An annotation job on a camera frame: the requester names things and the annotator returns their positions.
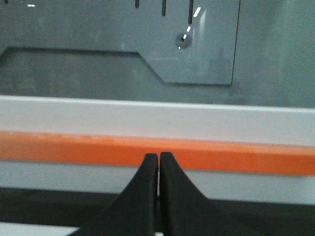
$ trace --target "orange strip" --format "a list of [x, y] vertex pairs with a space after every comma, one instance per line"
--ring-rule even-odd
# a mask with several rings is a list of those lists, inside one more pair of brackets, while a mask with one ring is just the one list
[[0, 159], [138, 166], [171, 151], [184, 169], [315, 175], [315, 148], [175, 139], [0, 132]]

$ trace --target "gray metal plate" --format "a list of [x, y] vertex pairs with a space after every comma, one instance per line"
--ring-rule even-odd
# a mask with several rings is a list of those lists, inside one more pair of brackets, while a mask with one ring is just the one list
[[132, 0], [2, 2], [0, 53], [9, 47], [138, 52], [164, 82], [230, 85], [239, 0], [193, 6], [168, 0], [165, 16], [162, 2], [141, 0], [139, 8]]

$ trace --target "orange edge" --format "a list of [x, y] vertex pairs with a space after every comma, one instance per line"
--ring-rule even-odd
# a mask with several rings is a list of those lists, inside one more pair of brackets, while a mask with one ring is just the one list
[[162, 151], [184, 169], [315, 175], [314, 147], [0, 131], [2, 160], [138, 166]]

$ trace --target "vertical slot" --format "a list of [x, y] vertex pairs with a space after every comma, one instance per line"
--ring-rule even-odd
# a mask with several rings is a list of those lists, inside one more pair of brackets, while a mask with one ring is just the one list
[[188, 14], [188, 24], [192, 24], [192, 11], [193, 11], [193, 0], [189, 0], [189, 14]]
[[166, 0], [162, 0], [162, 16], [166, 15]]

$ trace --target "white panel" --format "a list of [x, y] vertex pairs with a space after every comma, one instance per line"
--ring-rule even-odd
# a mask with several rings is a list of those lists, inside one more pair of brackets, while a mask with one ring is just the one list
[[0, 161], [0, 186], [121, 193], [137, 168]]
[[0, 222], [2, 236], [66, 236], [77, 230], [74, 227], [29, 225]]
[[0, 130], [315, 146], [315, 109], [0, 97]]
[[[0, 162], [0, 186], [79, 192], [120, 193], [136, 168]], [[315, 204], [315, 177], [186, 171], [212, 199]]]

